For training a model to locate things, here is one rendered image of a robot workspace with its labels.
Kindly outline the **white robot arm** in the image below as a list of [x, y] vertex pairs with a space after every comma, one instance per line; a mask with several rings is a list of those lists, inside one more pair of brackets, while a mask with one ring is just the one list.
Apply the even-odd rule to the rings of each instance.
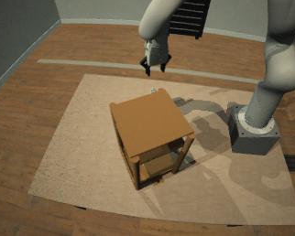
[[[147, 43], [153, 46], [168, 43], [168, 21], [185, 1], [151, 1], [139, 25], [139, 35], [147, 40], [145, 48]], [[257, 135], [268, 134], [273, 129], [273, 113], [283, 95], [295, 91], [295, 0], [268, 0], [264, 58], [265, 78], [257, 83], [249, 105], [238, 113], [240, 125]]]

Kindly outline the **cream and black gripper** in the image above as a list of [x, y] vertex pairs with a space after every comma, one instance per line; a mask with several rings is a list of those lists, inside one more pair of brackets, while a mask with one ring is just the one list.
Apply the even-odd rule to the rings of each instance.
[[[168, 43], [164, 46], [153, 46], [151, 43], [147, 43], [145, 57], [139, 63], [146, 69], [146, 74], [150, 76], [149, 68], [151, 66], [156, 66], [160, 64], [160, 69], [162, 72], [164, 72], [167, 63], [169, 62], [168, 60], [170, 60], [171, 58], [172, 56], [169, 54]], [[144, 64], [146, 61], [147, 63]]]

